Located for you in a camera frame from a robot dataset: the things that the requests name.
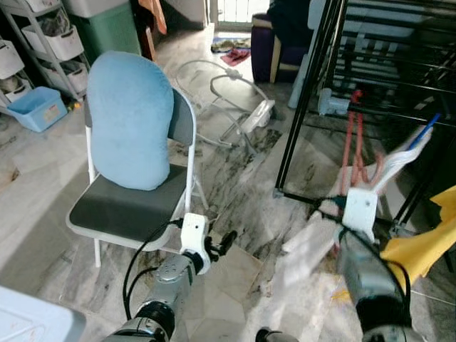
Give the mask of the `white storage trolley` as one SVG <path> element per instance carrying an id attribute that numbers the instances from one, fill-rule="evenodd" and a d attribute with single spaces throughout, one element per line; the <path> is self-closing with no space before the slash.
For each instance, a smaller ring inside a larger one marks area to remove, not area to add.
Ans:
<path id="1" fill-rule="evenodd" d="M 60 0 L 0 0 L 0 13 L 49 87 L 84 100 L 89 62 L 64 4 Z"/>
<path id="2" fill-rule="evenodd" d="M 25 63 L 10 41 L 0 39 L 0 108 L 6 108 L 32 91 Z"/>

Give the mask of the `green bin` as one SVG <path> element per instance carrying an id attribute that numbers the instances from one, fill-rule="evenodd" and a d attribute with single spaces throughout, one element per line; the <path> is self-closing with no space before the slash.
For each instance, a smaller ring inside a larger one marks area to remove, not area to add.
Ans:
<path id="1" fill-rule="evenodd" d="M 78 30 L 89 65 L 101 54 L 111 50 L 141 55 L 130 0 L 92 16 L 79 16 L 75 13 L 70 13 L 69 16 Z"/>

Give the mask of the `silver robot right leg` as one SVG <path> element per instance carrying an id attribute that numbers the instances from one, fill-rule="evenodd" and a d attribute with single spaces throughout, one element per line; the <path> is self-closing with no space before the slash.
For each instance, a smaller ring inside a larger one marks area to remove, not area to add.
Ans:
<path id="1" fill-rule="evenodd" d="M 257 331 L 254 342 L 299 342 L 299 339 L 289 333 L 261 328 Z"/>

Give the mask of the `grey white folding chair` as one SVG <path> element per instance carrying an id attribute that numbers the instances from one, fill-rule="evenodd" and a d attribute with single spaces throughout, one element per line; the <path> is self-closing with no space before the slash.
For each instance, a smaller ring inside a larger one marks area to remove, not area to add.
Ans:
<path id="1" fill-rule="evenodd" d="M 89 185 L 66 216 L 66 225 L 75 234 L 93 240 L 95 267 L 102 264 L 102 242 L 138 251 L 164 250 L 172 235 L 170 226 L 192 211 L 195 197 L 203 209 L 209 207 L 195 172 L 195 108 L 179 89 L 174 89 L 173 94 L 174 111 L 168 139 L 187 148 L 188 160 L 185 166 L 170 164 L 165 182 L 153 191 L 136 191 L 115 185 L 95 169 L 91 116 L 85 114 Z"/>

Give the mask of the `peach hanging cloth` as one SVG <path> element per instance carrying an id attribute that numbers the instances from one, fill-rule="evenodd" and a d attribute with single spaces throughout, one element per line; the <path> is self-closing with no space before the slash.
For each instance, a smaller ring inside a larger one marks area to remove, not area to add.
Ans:
<path id="1" fill-rule="evenodd" d="M 139 5 L 148 10 L 153 17 L 153 22 L 162 35 L 168 33 L 168 26 L 165 20 L 161 0 L 138 0 Z"/>

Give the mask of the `patterned floor mat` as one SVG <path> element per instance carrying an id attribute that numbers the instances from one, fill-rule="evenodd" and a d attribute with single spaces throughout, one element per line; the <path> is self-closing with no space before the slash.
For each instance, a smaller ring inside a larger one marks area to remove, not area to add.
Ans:
<path id="1" fill-rule="evenodd" d="M 212 54 L 226 54 L 232 50 L 249 50 L 250 48 L 250 37 L 214 37 L 209 51 Z"/>

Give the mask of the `light blue pillow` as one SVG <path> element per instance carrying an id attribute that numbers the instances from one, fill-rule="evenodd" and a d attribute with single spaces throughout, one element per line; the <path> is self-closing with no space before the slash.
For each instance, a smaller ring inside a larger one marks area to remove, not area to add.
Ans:
<path id="1" fill-rule="evenodd" d="M 174 95 L 162 69 L 136 54 L 109 51 L 88 77 L 91 156 L 100 175 L 152 191 L 170 173 L 168 133 Z"/>

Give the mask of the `black drying rack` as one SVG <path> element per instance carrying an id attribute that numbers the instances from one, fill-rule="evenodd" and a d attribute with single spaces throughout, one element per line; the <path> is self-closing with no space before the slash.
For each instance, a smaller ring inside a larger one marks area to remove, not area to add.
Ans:
<path id="1" fill-rule="evenodd" d="M 430 197 L 456 183 L 455 0 L 276 0 L 280 37 L 313 30 L 294 81 L 294 116 L 276 193 L 316 204 L 338 189 L 346 112 L 363 114 L 364 164 L 392 153 L 437 112 L 423 152 L 385 202 L 385 230 L 430 221 Z"/>

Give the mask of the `red wire hanger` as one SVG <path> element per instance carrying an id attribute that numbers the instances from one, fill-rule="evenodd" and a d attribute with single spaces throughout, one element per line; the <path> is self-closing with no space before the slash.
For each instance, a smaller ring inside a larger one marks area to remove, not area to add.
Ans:
<path id="1" fill-rule="evenodd" d="M 375 167 L 374 176 L 368 178 L 367 166 L 365 166 L 362 157 L 363 114 L 362 112 L 349 110 L 346 115 L 348 115 L 348 124 L 346 125 L 346 139 L 338 185 L 340 195 L 345 195 L 349 188 L 361 185 L 361 183 L 370 186 L 377 185 L 379 173 L 385 162 L 384 156 L 377 151 L 375 153 L 378 158 L 377 167 Z"/>

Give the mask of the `blue hanger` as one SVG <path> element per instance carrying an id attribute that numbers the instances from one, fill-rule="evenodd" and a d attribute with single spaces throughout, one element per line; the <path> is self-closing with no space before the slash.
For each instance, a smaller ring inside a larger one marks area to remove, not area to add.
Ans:
<path id="1" fill-rule="evenodd" d="M 425 127 L 420 131 L 419 134 L 415 137 L 413 141 L 411 141 L 410 145 L 408 146 L 408 150 L 414 150 L 417 146 L 420 145 L 421 140 L 431 131 L 431 128 L 436 124 L 436 122 L 442 117 L 440 112 L 437 112 L 433 118 L 425 125 Z"/>

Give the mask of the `white garment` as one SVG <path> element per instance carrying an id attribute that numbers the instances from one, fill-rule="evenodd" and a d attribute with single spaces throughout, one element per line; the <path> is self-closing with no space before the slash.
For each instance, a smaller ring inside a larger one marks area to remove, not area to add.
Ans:
<path id="1" fill-rule="evenodd" d="M 382 195 L 382 192 L 385 191 L 385 186 L 387 186 L 391 180 L 394 180 L 396 176 L 398 176 L 398 173 L 400 173 L 406 165 L 414 162 L 414 160 L 419 157 L 421 151 L 423 151 L 423 148 L 429 142 L 432 130 L 424 137 L 423 140 L 421 140 L 420 145 L 417 146 L 416 149 L 408 150 L 408 146 L 410 145 L 411 141 L 415 139 L 417 134 L 419 134 L 422 129 L 423 128 L 419 128 L 416 133 L 411 134 L 410 139 L 398 147 L 398 149 L 394 150 L 388 155 L 384 155 L 385 162 L 381 168 L 381 172 L 379 173 L 379 181 L 377 185 L 370 186 L 361 183 L 361 185 L 352 186 L 351 188 L 370 189 L 371 191 L 377 192 L 379 205 L 379 198 Z M 368 178 L 372 178 L 374 176 L 375 169 L 377 168 L 377 163 L 378 162 L 376 160 L 375 164 L 367 166 Z M 348 191 L 345 195 L 340 195 L 338 189 L 336 189 L 335 192 L 330 193 L 329 197 L 346 196 L 347 194 Z M 339 274 L 338 271 L 338 247 L 330 247 L 328 253 L 325 254 L 322 254 L 320 252 L 294 251 L 294 247 L 299 243 L 299 240 L 307 241 L 313 237 L 337 237 L 338 234 L 336 233 L 336 230 L 338 230 L 341 223 L 342 218 L 335 219 L 333 217 L 326 217 L 323 215 L 323 199 L 319 199 L 316 203 L 315 211 L 313 211 L 313 214 L 311 214 L 310 218 L 307 219 L 306 227 L 298 231 L 293 235 L 293 237 L 284 242 L 282 245 L 284 256 L 280 258 L 279 263 L 277 264 L 278 268 L 276 273 L 276 286 L 274 287 L 274 290 L 276 290 L 276 292 L 274 292 L 275 294 L 283 293 L 284 290 L 289 289 L 291 286 L 293 286 L 293 284 L 304 280 L 307 276 L 310 276 L 310 274 L 316 270 L 317 264 L 320 264 L 323 258 L 332 251 L 336 251 L 337 253 L 336 273 L 338 273 L 339 276 L 342 276 L 342 274 Z M 379 248 L 377 237 L 375 238 L 375 245 L 377 245 Z"/>

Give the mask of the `red cloth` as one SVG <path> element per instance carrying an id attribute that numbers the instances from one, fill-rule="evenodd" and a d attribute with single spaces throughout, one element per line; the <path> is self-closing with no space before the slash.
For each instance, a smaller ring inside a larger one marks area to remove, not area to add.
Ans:
<path id="1" fill-rule="evenodd" d="M 245 48 L 233 48 L 227 54 L 221 56 L 222 62 L 228 66 L 237 66 L 250 58 L 250 49 Z"/>

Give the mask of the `blue plastic basket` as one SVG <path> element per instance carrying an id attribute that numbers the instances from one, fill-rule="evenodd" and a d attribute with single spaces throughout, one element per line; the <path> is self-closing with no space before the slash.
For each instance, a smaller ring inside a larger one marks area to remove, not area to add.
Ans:
<path id="1" fill-rule="evenodd" d="M 42 133 L 68 114 L 60 91 L 37 87 L 7 106 L 11 116 L 34 133 Z"/>

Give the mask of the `white baby bouncer frame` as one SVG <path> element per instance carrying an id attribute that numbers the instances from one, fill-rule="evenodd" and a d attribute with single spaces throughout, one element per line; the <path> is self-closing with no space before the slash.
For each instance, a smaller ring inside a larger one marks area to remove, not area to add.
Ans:
<path id="1" fill-rule="evenodd" d="M 257 155 L 259 151 L 251 142 L 250 134 L 255 128 L 262 128 L 269 123 L 274 112 L 276 112 L 274 110 L 274 107 L 276 107 L 276 101 L 268 97 L 268 95 L 264 93 L 263 89 L 258 87 L 255 82 L 244 78 L 241 72 L 233 68 L 228 68 L 228 66 L 219 65 L 212 60 L 190 60 L 185 64 L 180 65 L 179 68 L 177 68 L 177 73 L 182 73 L 183 69 L 192 64 L 210 64 L 216 66 L 216 68 L 222 69 L 221 75 L 215 75 L 209 80 L 209 91 L 214 94 L 214 98 L 209 102 L 198 102 L 197 105 L 202 112 L 214 112 L 221 114 L 231 123 L 227 130 L 225 130 L 225 133 L 222 133 L 222 136 L 218 139 L 209 139 L 201 133 L 197 133 L 196 137 L 216 147 L 233 150 L 237 149 L 241 145 L 228 142 L 224 138 L 228 133 L 235 133 L 242 138 L 242 142 L 244 143 L 244 147 L 247 149 L 248 153 Z M 215 88 L 215 81 L 225 78 L 229 79 L 229 81 L 240 81 L 247 84 L 249 87 L 254 89 L 256 94 L 260 95 L 261 101 L 253 110 L 247 110 L 247 108 L 228 100 L 224 94 L 219 93 L 219 91 Z"/>

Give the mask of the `yellow garment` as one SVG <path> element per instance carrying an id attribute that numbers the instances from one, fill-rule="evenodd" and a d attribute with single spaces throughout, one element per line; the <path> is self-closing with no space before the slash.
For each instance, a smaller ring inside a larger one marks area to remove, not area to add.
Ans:
<path id="1" fill-rule="evenodd" d="M 378 296 L 408 300 L 410 285 L 427 276 L 456 242 L 456 186 L 433 196 L 442 221 L 414 237 L 394 238 L 383 249 L 361 232 L 339 225 L 338 271 L 345 279 L 353 303 Z"/>

